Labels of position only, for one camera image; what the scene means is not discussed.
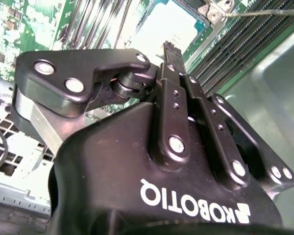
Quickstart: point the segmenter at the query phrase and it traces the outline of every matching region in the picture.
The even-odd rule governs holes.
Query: screw head
[[[192,76],[190,76],[190,81],[191,81],[192,83],[197,83],[196,78],[194,78],[194,77],[192,77]]]
[[[220,104],[224,104],[224,101],[221,97],[217,96],[217,101],[220,103]]]
[[[136,58],[139,60],[139,61],[142,61],[142,62],[146,62],[147,59],[142,55],[142,54],[137,54],[136,55]]]
[[[271,167],[271,171],[276,178],[281,179],[281,177],[282,177],[281,172],[279,171],[279,169],[276,166],[273,165]]]
[[[173,67],[173,65],[167,65],[167,67],[168,67],[172,72],[175,71],[175,68]]]
[[[185,146],[181,139],[176,136],[171,136],[169,138],[169,145],[176,153],[181,153],[184,151]]]
[[[69,78],[65,81],[65,86],[71,92],[79,93],[84,90],[84,85],[81,81],[76,78]]]
[[[246,175],[245,168],[239,161],[237,161],[237,160],[233,161],[232,166],[233,166],[233,169],[235,170],[236,174],[238,174],[239,176]]]
[[[283,173],[286,176],[286,178],[288,178],[288,179],[292,179],[293,178],[293,175],[291,174],[291,172],[289,171],[289,169],[283,168]]]
[[[53,65],[45,61],[36,62],[34,64],[34,69],[43,75],[50,75],[54,73]]]

